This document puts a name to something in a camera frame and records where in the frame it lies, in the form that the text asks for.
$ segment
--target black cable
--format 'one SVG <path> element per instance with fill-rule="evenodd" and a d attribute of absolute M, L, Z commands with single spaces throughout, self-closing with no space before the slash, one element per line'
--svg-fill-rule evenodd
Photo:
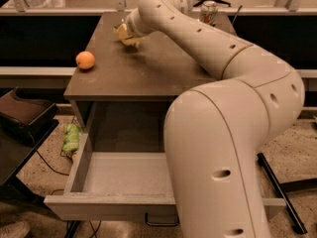
<path fill-rule="evenodd" d="M 69 176 L 69 174 L 65 174 L 65 173 L 62 173 L 62 172 L 59 172 L 59 171 L 56 171 L 55 169 L 53 169 L 49 164 L 48 162 L 43 158 L 43 156 L 39 153 L 39 151 L 37 150 L 37 154 L 40 156 L 40 158 L 45 162 L 45 164 L 55 173 L 59 174 L 59 175 L 62 175 L 62 176 Z"/>
<path fill-rule="evenodd" d="M 64 191 L 64 189 L 63 188 L 55 189 L 52 191 L 51 195 L 53 195 L 55 192 L 58 192 L 58 191 Z"/>
<path fill-rule="evenodd" d="M 92 225 L 91 221 L 89 221 L 89 223 L 90 223 L 91 228 L 92 228 L 92 230 L 93 230 L 93 234 L 92 234 L 91 236 L 89 236 L 89 238 L 92 238 L 93 236 L 95 236 L 96 238 L 98 238 L 98 237 L 97 237 L 97 232 L 98 232 L 98 230 L 99 230 L 99 228 L 100 228 L 101 221 L 99 221 L 99 224 L 98 224 L 98 227 L 97 227 L 96 230 L 93 228 L 93 225 Z"/>
<path fill-rule="evenodd" d="M 235 18 L 233 19 L 233 21 L 232 21 L 232 23 L 231 23 L 232 26 L 234 26 L 235 21 L 236 21 L 236 19 L 237 19 L 237 17 L 238 17 L 238 14 L 239 14 L 239 12 L 240 12 L 241 9 L 242 9 L 242 5 L 239 6 L 238 11 L 236 12 Z"/>

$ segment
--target open drawer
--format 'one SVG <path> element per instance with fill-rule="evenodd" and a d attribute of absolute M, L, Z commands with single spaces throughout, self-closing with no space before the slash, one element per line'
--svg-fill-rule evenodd
<path fill-rule="evenodd" d="M 165 102 L 95 102 L 64 194 L 45 204 L 63 220 L 174 222 L 163 152 Z"/>

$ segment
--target tabletop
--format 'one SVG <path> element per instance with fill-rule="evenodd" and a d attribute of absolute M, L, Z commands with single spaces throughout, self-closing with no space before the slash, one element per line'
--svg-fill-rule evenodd
<path fill-rule="evenodd" d="M 86 48 L 95 66 L 77 69 L 64 93 L 68 100 L 150 99 L 178 96 L 215 81 L 193 58 L 161 32 L 146 36 L 136 46 L 124 46 L 113 27 L 128 12 L 105 12 Z M 234 33 L 225 13 L 218 13 L 216 28 Z"/>

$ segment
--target drawer handle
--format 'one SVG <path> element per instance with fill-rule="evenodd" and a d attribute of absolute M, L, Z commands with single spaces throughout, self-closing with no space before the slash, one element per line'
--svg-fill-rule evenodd
<path fill-rule="evenodd" d="M 174 227 L 179 225 L 179 218 L 176 216 L 176 221 L 174 223 L 156 223 L 156 222 L 150 222 L 149 221 L 149 214 L 145 214 L 145 220 L 147 225 L 149 226 L 156 226 L 156 227 Z"/>

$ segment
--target metal leg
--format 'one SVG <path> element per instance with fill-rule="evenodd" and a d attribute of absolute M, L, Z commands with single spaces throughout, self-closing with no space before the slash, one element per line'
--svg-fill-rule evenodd
<path fill-rule="evenodd" d="M 317 178 L 302 179 L 280 184 L 284 192 L 305 191 L 317 189 Z"/>
<path fill-rule="evenodd" d="M 288 196 L 286 195 L 286 193 L 283 191 L 277 177 L 275 176 L 273 170 L 270 168 L 265 156 L 263 153 L 259 153 L 258 154 L 258 163 L 260 166 L 262 166 L 268 176 L 268 178 L 270 179 L 271 183 L 273 184 L 275 190 L 277 191 L 277 193 L 283 197 L 283 199 L 285 200 L 286 203 L 286 209 L 288 211 L 288 214 L 290 216 L 290 218 L 292 219 L 293 223 L 294 223 L 294 231 L 298 234 L 306 234 L 307 230 L 304 226 L 304 223 L 300 220 L 299 216 L 297 215 L 297 212 L 295 210 L 295 208 L 293 207 L 293 205 L 291 204 Z"/>
<path fill-rule="evenodd" d="M 9 186 L 15 188 L 20 192 L 28 201 L 38 206 L 46 206 L 44 204 L 44 198 L 30 191 L 16 176 L 10 178 Z"/>

